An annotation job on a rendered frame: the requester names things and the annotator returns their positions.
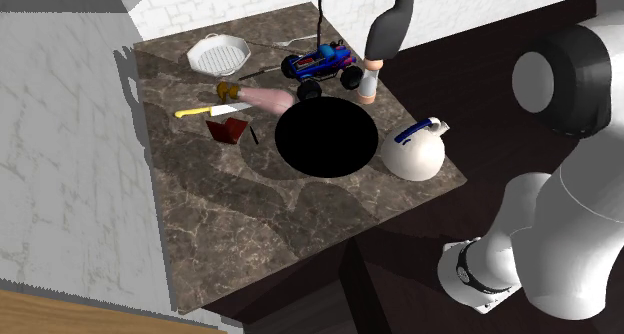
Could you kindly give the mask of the brown marble top table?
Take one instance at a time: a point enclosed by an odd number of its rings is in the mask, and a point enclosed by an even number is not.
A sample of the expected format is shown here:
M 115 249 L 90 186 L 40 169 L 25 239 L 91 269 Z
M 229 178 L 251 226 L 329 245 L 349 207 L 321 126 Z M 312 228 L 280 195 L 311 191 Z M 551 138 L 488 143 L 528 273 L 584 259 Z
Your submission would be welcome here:
M 291 51 L 311 51 L 313 39 L 292 49 L 273 42 L 312 35 L 317 21 L 317 8 L 304 3 L 135 47 L 153 185 L 183 314 L 215 312 L 252 323 L 330 283 L 352 237 L 465 181 L 451 161 L 434 178 L 410 182 L 393 176 L 379 158 L 345 177 L 308 177 L 280 157 L 270 113 L 239 112 L 248 126 L 237 144 L 215 141 L 206 115 L 174 116 L 217 101 L 217 79 L 194 72 L 187 59 L 205 36 L 248 43 L 251 56 L 234 75 L 243 86 L 293 91 L 295 82 L 280 70 L 238 78 L 279 66 Z

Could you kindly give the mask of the pink vase with gold bow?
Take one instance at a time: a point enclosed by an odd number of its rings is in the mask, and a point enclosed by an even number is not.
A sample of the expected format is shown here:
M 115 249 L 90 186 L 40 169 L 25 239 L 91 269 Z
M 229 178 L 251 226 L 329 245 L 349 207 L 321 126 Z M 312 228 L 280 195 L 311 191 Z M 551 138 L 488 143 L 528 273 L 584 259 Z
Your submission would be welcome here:
M 271 88 L 240 87 L 239 85 L 220 82 L 216 86 L 218 97 L 224 102 L 233 100 L 229 107 L 243 110 L 257 107 L 269 113 L 281 116 L 294 104 L 294 97 L 284 90 Z

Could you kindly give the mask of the grey and white tall bottle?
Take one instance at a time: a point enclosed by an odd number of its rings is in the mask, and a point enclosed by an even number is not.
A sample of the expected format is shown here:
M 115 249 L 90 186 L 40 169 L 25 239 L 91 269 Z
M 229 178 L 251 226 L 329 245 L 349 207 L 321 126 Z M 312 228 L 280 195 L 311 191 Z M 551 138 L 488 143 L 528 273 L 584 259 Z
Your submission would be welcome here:
M 364 74 L 357 89 L 360 104 L 376 98 L 379 71 L 399 52 L 409 29 L 415 0 L 395 0 L 394 5 L 372 23 L 364 52 Z

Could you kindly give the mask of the silver fork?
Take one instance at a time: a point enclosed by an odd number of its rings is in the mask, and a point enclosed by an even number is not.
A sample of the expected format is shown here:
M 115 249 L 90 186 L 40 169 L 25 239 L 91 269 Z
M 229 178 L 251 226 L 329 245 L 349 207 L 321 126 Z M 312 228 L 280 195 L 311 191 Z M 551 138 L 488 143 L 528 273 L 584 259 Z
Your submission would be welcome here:
M 317 35 L 316 34 L 312 34 L 312 35 L 306 35 L 306 36 L 303 36 L 303 37 L 293 38 L 293 39 L 290 39 L 290 40 L 287 40 L 287 41 L 276 41 L 276 42 L 273 42 L 273 45 L 277 46 L 277 47 L 288 47 L 288 46 L 290 46 L 291 44 L 293 44 L 295 42 L 304 41 L 304 40 L 310 40 L 310 39 L 316 39 L 316 38 L 317 38 Z

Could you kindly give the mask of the blue toy monster truck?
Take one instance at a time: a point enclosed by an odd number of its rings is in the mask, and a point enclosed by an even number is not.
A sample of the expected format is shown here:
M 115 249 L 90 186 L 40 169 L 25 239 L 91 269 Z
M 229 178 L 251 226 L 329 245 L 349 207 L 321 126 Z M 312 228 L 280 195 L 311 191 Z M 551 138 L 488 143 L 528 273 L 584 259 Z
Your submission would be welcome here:
M 340 75 L 340 83 L 346 90 L 359 87 L 363 70 L 356 66 L 357 58 L 344 45 L 344 40 L 323 43 L 321 41 L 324 20 L 322 0 L 317 0 L 319 16 L 316 26 L 316 49 L 305 55 L 289 55 L 280 65 L 282 74 L 299 82 L 296 91 L 299 100 L 317 98 L 322 95 L 320 83 Z

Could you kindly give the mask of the black round bowl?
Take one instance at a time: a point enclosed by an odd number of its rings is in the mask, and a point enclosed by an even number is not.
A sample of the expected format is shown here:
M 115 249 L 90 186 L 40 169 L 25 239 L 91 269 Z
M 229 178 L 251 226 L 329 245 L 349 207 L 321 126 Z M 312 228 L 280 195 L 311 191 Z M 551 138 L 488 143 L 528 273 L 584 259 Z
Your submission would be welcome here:
M 338 178 L 360 170 L 378 146 L 372 117 L 357 104 L 336 97 L 306 99 L 293 105 L 278 120 L 274 138 L 286 163 L 319 178 Z

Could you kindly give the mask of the dark thin knife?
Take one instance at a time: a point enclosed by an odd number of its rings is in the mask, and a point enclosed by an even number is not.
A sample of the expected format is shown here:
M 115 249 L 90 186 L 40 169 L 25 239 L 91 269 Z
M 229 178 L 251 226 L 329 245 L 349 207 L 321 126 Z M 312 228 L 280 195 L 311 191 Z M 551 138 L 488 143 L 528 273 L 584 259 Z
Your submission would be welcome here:
M 244 76 L 238 78 L 238 81 L 244 81 L 246 79 L 253 78 L 253 77 L 259 76 L 261 74 L 265 74 L 265 73 L 272 72 L 272 71 L 277 71 L 277 70 L 281 70 L 281 66 L 263 68 L 263 69 L 261 69 L 261 70 L 259 70 L 257 72 L 253 72 L 253 73 L 250 73 L 250 74 L 247 74 L 247 75 L 244 75 Z

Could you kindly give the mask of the white ridged grill pan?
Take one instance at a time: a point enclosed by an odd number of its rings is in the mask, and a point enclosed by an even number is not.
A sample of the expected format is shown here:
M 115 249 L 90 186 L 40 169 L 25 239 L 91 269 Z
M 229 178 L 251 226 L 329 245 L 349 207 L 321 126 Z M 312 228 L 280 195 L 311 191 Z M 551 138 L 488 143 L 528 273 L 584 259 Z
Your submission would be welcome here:
M 251 50 L 244 39 L 216 33 L 205 36 L 187 52 L 194 71 L 214 77 L 236 73 L 250 56 Z

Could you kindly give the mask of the yellow handled knife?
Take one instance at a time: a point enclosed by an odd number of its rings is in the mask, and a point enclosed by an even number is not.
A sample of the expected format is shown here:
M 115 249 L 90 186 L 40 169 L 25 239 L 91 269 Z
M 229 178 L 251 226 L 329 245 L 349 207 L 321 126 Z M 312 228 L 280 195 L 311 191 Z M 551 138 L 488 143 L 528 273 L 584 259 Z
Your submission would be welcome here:
M 245 110 L 251 108 L 252 104 L 241 102 L 241 103 L 232 103 L 232 104 L 221 104 L 209 107 L 201 107 L 201 108 L 193 108 L 176 111 L 174 116 L 176 118 L 182 118 L 189 115 L 198 115 L 207 113 L 210 117 L 221 116 L 225 114 L 230 114 L 234 112 L 238 112 L 241 110 Z

